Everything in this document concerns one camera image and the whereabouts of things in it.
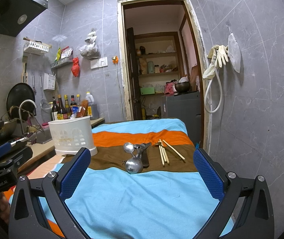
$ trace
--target blue gripper pad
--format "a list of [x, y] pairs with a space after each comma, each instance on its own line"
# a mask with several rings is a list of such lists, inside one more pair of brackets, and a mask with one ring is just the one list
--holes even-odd
[[85, 149], [60, 183], [59, 196], [63, 201], [72, 197], [90, 162], [91, 153]]
[[0, 158], [11, 150], [11, 144], [9, 142], [4, 143], [0, 146]]
[[225, 195], [223, 182], [198, 149], [193, 154], [193, 162], [212, 197], [221, 201]]

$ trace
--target blue towel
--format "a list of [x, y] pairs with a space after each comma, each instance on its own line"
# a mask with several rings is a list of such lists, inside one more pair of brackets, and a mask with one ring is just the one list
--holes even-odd
[[187, 134], [185, 124], [179, 119], [151, 119], [135, 120], [113, 124], [102, 124], [92, 129], [93, 133], [109, 131], [115, 133], [146, 134], [149, 132], [160, 132], [162, 130], [182, 131]]
[[[45, 198], [40, 200], [47, 218], [55, 222]], [[115, 167], [88, 168], [73, 196], [65, 201], [81, 227], [95, 239], [191, 239], [218, 202], [198, 172], [130, 175]], [[233, 225], [230, 219], [222, 235]]]

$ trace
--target green box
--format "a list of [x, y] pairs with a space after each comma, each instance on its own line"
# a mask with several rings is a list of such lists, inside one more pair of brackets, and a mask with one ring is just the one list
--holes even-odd
[[141, 95], [154, 94], [155, 93], [154, 87], [140, 88], [140, 90], [141, 90]]

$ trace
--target frying pan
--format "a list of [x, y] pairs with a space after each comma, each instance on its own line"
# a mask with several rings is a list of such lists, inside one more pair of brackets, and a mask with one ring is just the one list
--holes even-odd
[[[7, 101], [6, 101], [6, 106], [7, 106], [7, 111], [10, 110], [10, 108], [12, 106], [20, 106], [20, 104], [24, 101], [24, 100], [33, 100], [34, 102], [36, 101], [36, 98], [35, 98], [35, 95], [34, 95], [34, 92], [33, 92], [33, 89], [31, 88], [30, 85], [26, 84], [26, 83], [18, 83], [16, 84], [15, 86], [13, 86], [11, 88], [11, 90], [9, 91], [8, 93], [8, 96], [7, 96]], [[26, 102], [23, 106], [22, 106], [22, 109], [24, 109], [25, 111], [29, 111], [29, 112], [35, 112], [35, 109], [34, 109], [34, 105], [32, 103], [29, 103], [29, 102]], [[17, 118], [19, 119], [19, 109], [18, 108], [14, 108], [9, 114], [9, 117], [11, 119], [14, 119], [14, 118]], [[22, 111], [21, 112], [21, 116], [22, 116], [22, 119], [24, 121], [27, 120], [28, 118], [28, 113], [27, 112], [24, 112]]]

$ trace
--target faucet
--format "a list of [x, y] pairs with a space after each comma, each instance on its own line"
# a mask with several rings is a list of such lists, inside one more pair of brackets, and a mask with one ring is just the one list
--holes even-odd
[[21, 131], [22, 131], [22, 135], [24, 134], [24, 130], [23, 130], [23, 126], [22, 126], [22, 116], [21, 116], [21, 107], [23, 104], [25, 104], [26, 102], [31, 102], [35, 108], [37, 108], [38, 106], [36, 105], [36, 103], [33, 100], [25, 100], [20, 104], [19, 107], [19, 118], [20, 118], [20, 125], [21, 125]]

